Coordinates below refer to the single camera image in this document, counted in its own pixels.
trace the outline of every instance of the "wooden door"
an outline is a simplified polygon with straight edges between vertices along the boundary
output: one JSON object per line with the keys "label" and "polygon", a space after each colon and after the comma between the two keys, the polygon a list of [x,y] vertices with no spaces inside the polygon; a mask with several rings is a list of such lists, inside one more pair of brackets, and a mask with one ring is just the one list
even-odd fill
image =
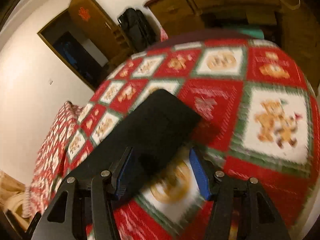
{"label": "wooden door", "polygon": [[124,61],[132,53],[127,39],[123,35],[119,37],[119,27],[94,0],[71,0],[68,12],[109,61],[113,58]]}

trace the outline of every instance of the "screw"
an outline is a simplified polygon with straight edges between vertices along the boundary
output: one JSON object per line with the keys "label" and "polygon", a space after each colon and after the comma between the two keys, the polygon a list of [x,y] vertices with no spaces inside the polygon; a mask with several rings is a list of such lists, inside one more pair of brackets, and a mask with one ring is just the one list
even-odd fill
{"label": "screw", "polygon": [[102,171],[101,176],[102,177],[108,177],[110,175],[110,171]]}
{"label": "screw", "polygon": [[250,182],[251,182],[252,184],[257,184],[259,181],[258,181],[257,178],[252,177],[252,178],[250,178]]}
{"label": "screw", "polygon": [[69,183],[69,184],[74,183],[75,180],[76,179],[74,177],[69,177],[69,178],[67,178],[67,183]]}
{"label": "screw", "polygon": [[224,172],[223,171],[216,171],[216,176],[218,178],[222,178],[224,176]]}

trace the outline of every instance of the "blue object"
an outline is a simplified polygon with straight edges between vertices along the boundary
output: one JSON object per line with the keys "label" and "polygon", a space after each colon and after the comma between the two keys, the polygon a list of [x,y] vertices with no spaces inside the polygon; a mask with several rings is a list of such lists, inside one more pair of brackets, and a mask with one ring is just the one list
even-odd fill
{"label": "blue object", "polygon": [[209,178],[207,177],[202,165],[196,155],[194,149],[190,149],[189,160],[193,170],[193,173],[196,177],[196,181],[199,187],[200,194],[205,200],[210,200],[211,193],[209,189]]}
{"label": "blue object", "polygon": [[132,151],[133,150],[131,150],[129,155],[127,156],[127,159],[125,160],[125,163],[122,166],[120,174],[117,178],[117,186],[116,186],[116,191],[114,195],[118,200],[124,195],[124,193],[127,190],[126,182],[129,180],[132,168],[134,166],[133,164],[134,164],[135,158],[134,156],[131,157]]}
{"label": "blue object", "polygon": [[252,36],[256,39],[264,40],[263,31],[258,26],[252,25],[224,25],[224,29],[235,30],[239,33]]}

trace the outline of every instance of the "door frame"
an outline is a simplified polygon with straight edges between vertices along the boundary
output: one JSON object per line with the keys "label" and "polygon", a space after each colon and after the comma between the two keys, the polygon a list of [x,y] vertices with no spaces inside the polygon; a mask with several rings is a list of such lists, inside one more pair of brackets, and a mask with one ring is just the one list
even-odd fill
{"label": "door frame", "polygon": [[95,91],[96,89],[83,77],[80,73],[63,57],[60,53],[46,40],[46,38],[42,35],[42,32],[49,27],[57,18],[59,18],[62,14],[68,13],[68,8],[59,13],[56,17],[54,17],[50,22],[48,22],[41,30],[38,31],[38,36],[41,40],[52,50],[52,52],[64,63],[67,67],[78,77],[80,78],[91,90]]}

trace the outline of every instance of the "bed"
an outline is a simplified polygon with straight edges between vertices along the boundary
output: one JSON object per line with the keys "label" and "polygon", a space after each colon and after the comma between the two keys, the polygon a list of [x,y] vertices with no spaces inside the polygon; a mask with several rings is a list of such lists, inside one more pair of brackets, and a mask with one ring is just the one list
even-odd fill
{"label": "bed", "polygon": [[[230,176],[256,177],[298,239],[319,174],[316,96],[276,44],[223,30],[183,35],[132,55],[83,109],[66,102],[38,153],[29,215],[43,213],[62,178],[159,88],[203,117],[192,141],[206,158]],[[168,170],[114,216],[121,239],[202,239],[211,210],[183,147]],[[235,222],[230,239],[236,228]],[[92,225],[87,235],[94,239]]]}

